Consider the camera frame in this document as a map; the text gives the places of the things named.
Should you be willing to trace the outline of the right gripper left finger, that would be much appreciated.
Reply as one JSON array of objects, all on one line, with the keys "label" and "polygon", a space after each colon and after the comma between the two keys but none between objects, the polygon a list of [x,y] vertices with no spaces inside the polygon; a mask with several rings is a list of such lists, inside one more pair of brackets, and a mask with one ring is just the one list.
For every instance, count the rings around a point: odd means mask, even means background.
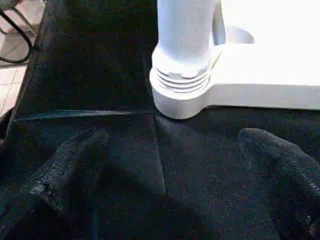
[{"label": "right gripper left finger", "polygon": [[0,213],[4,239],[36,207],[44,205],[63,217],[78,233],[78,202],[89,199],[105,167],[109,134],[87,129],[60,144],[51,157],[5,199]]}]

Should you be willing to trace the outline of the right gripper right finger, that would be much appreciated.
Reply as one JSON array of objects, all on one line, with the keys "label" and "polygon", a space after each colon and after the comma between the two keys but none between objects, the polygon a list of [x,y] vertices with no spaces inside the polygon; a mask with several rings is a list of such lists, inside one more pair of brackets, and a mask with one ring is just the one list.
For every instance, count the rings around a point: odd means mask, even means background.
[{"label": "right gripper right finger", "polygon": [[318,240],[320,163],[296,144],[263,129],[242,129],[238,143],[280,237]]}]

